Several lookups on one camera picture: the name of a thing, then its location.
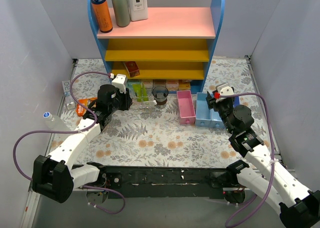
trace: floral tablecloth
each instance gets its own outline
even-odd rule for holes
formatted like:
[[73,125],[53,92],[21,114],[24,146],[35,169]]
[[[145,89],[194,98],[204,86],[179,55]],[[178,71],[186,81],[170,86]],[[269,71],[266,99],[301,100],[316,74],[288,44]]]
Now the floral tablecloth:
[[[105,72],[100,59],[80,59],[75,76],[87,71]],[[108,83],[106,76],[88,74],[74,84],[78,99],[97,96],[99,87]],[[215,85],[228,82],[236,93],[254,92],[254,84],[245,59],[215,59],[205,81],[204,91],[215,90]],[[267,124],[254,96],[242,96],[240,103],[249,106],[255,119],[254,131],[269,146]],[[61,118],[75,129],[80,122],[74,110],[64,107]],[[179,124],[177,96],[170,94],[161,111],[116,111],[105,132],[94,138],[77,159],[85,164],[95,161],[110,166],[156,166],[225,168],[241,159],[229,141],[224,129],[204,128]],[[56,135],[51,150],[62,143]]]

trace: orange snack bag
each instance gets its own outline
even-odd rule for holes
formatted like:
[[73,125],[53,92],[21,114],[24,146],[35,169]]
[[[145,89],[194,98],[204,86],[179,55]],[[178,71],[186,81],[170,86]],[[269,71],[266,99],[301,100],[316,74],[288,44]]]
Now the orange snack bag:
[[[88,99],[80,99],[79,102],[82,105],[84,105],[85,107],[88,107],[90,105],[90,103],[96,99],[98,99],[98,97],[93,97],[93,98],[88,98]],[[76,104],[75,112],[79,117],[82,117],[86,113],[86,110],[83,107],[81,107],[79,104]]]

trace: green bottle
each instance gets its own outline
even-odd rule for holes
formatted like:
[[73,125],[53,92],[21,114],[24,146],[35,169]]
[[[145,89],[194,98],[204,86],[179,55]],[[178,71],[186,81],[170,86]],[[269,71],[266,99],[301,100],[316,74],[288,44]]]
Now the green bottle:
[[119,27],[126,27],[130,23],[128,0],[111,0],[115,15],[116,24]]

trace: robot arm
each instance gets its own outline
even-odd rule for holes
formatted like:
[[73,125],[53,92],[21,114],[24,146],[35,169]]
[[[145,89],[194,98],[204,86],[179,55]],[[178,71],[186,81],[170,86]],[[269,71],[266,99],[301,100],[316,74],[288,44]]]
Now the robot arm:
[[[209,109],[219,113],[226,130],[231,134],[229,141],[235,151],[252,163],[268,180],[274,163],[273,187],[267,202],[279,214],[287,228],[309,228],[320,220],[320,191],[312,192],[297,181],[279,162],[271,159],[262,139],[252,130],[254,119],[245,105],[233,108],[234,98],[220,97],[234,95],[228,83],[216,87],[213,97],[206,98]],[[236,176],[239,184],[253,190],[258,196],[266,193],[268,182],[258,178],[244,161],[237,161],[227,167]]]
[[132,99],[125,86],[126,82],[126,76],[118,74],[111,84],[100,87],[97,100],[89,106],[97,116],[97,124],[87,131],[81,131],[90,126],[94,120],[94,116],[86,112],[75,129],[79,133],[70,135],[47,157],[39,155],[36,158],[32,175],[32,189],[35,192],[63,203],[74,189],[85,184],[103,186],[106,182],[104,166],[88,162],[82,167],[73,169],[73,165],[89,142],[103,132],[111,121],[112,114],[117,110],[127,111],[130,108]]

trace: pink bin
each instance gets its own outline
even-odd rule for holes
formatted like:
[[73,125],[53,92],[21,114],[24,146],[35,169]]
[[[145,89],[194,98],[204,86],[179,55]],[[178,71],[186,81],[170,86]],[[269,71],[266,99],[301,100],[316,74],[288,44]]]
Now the pink bin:
[[178,104],[180,110],[180,124],[194,124],[196,121],[196,113],[192,101],[190,90],[177,91]]

